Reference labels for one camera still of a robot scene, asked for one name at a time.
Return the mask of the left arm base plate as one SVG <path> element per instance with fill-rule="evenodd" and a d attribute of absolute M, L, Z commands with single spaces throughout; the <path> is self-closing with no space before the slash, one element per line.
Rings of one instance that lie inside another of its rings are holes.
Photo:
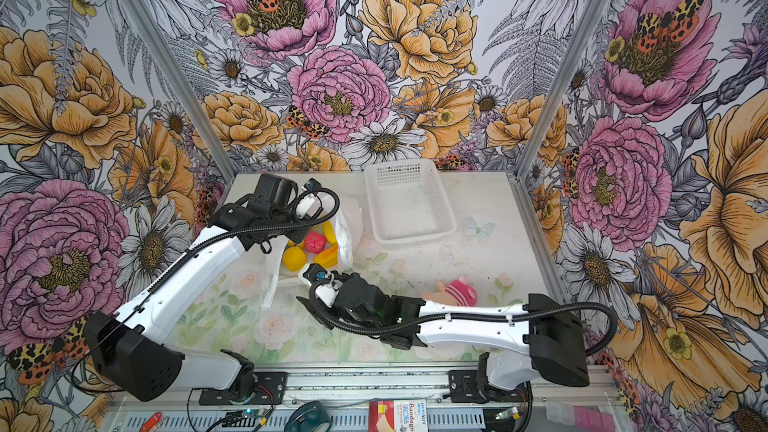
<path fill-rule="evenodd" d="M 256 371 L 249 378 L 238 379 L 229 389 L 203 389 L 198 403 L 202 406 L 279 405 L 287 378 L 286 372 Z"/>

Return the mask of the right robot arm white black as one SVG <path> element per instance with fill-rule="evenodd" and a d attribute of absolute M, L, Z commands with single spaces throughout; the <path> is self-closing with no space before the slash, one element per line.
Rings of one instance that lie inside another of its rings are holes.
<path fill-rule="evenodd" d="M 511 306 L 465 307 L 386 295 L 357 273 L 335 275 L 318 264 L 300 277 L 309 285 L 300 303 L 328 329 L 376 339 L 392 348 L 480 347 L 476 384 L 482 398 L 534 379 L 555 385 L 590 383 L 583 326 L 543 294 Z"/>

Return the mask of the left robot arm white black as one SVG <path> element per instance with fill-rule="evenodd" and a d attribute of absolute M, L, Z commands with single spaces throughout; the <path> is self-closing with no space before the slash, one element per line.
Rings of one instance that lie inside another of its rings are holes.
<path fill-rule="evenodd" d="M 169 390 L 211 389 L 235 402 L 256 390 L 254 364 L 233 351 L 174 350 L 175 324 L 202 292 L 250 251 L 277 259 L 277 245 L 301 242 L 332 219 L 339 196 L 315 179 L 304 185 L 265 173 L 253 192 L 219 207 L 197 239 L 142 292 L 115 312 L 94 313 L 84 338 L 95 372 L 134 398 L 148 402 Z"/>

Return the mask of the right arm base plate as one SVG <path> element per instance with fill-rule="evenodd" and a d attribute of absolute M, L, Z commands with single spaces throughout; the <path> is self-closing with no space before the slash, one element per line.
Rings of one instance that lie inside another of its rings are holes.
<path fill-rule="evenodd" d="M 445 398 L 452 403 L 488 404 L 517 403 L 528 401 L 524 387 L 516 387 L 512 391 L 502 390 L 488 385 L 479 378 L 478 370 L 450 370 L 448 372 L 449 390 Z"/>

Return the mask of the translucent white plastic bag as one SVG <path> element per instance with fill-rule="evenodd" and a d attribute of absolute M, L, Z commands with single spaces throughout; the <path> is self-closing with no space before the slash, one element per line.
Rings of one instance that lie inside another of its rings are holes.
<path fill-rule="evenodd" d="M 336 215 L 323 222 L 321 225 L 313 227 L 310 231 L 324 234 L 328 244 L 325 249 L 333 244 L 339 246 L 339 261 L 332 270 L 328 272 L 349 269 L 353 263 L 353 251 L 359 245 L 364 230 L 362 209 L 356 198 L 347 195 L 340 196 L 340 206 Z M 264 255 L 260 248 L 257 252 L 262 255 L 257 260 L 260 266 L 260 308 L 267 310 L 272 307 L 276 291 L 280 287 L 310 286 L 310 279 L 303 277 L 303 274 L 314 265 L 314 258 L 317 254 L 306 252 L 307 264 L 299 272 L 288 271 L 282 262 L 283 252 L 291 246 L 299 246 L 304 249 L 304 244 L 299 242 L 295 244 L 285 237 L 279 237 L 269 241 L 272 250 Z"/>

